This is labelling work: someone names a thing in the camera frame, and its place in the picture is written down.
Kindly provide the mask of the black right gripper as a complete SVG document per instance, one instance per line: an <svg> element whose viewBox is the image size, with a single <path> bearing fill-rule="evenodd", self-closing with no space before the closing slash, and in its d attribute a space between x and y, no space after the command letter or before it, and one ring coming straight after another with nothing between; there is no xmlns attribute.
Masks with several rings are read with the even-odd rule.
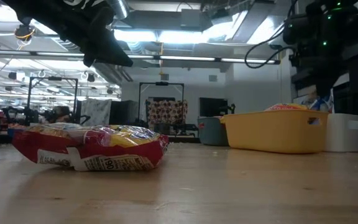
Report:
<svg viewBox="0 0 358 224"><path fill-rule="evenodd" d="M293 83L316 83L316 93L322 98L328 96L338 78L347 70L343 57L343 46L292 46L291 66L296 73Z"/></svg>

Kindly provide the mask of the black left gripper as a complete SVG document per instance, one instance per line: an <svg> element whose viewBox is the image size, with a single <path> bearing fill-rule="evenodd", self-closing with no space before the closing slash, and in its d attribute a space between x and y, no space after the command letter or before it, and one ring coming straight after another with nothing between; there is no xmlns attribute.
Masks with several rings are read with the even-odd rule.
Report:
<svg viewBox="0 0 358 224"><path fill-rule="evenodd" d="M92 66L94 59L104 63L131 67L133 61L123 51L107 25L115 12L110 6L52 6L52 29L61 40L68 40L84 53L84 65Z"/></svg>

